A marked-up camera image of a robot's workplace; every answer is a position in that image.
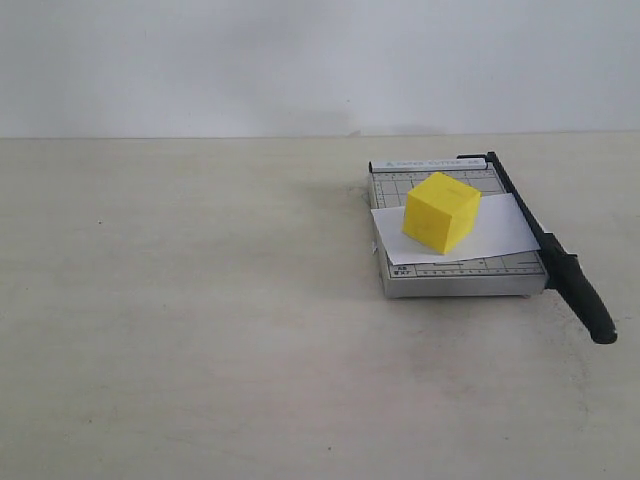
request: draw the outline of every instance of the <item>white wall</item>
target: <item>white wall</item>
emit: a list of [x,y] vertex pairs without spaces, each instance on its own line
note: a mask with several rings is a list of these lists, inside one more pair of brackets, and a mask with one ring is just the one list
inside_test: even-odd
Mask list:
[[640,128],[637,0],[1,0],[0,136]]

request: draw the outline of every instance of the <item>paper cutter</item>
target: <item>paper cutter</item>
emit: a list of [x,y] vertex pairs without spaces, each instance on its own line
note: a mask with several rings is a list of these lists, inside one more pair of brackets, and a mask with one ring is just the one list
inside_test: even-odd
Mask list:
[[380,275],[388,298],[452,296],[530,296],[557,290],[596,343],[617,340],[617,332],[598,294],[584,277],[577,256],[531,214],[494,152],[455,159],[369,163],[371,208],[404,206],[407,193],[440,171],[477,188],[482,195],[512,193],[541,248],[500,257],[452,263],[392,265],[373,223]]

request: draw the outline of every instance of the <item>white tabletop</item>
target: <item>white tabletop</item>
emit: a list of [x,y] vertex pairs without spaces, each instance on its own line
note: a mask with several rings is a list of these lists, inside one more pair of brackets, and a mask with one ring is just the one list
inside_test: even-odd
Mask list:
[[[555,292],[384,298],[367,162],[489,150],[618,343]],[[0,478],[636,478],[639,152],[632,133],[0,141]]]

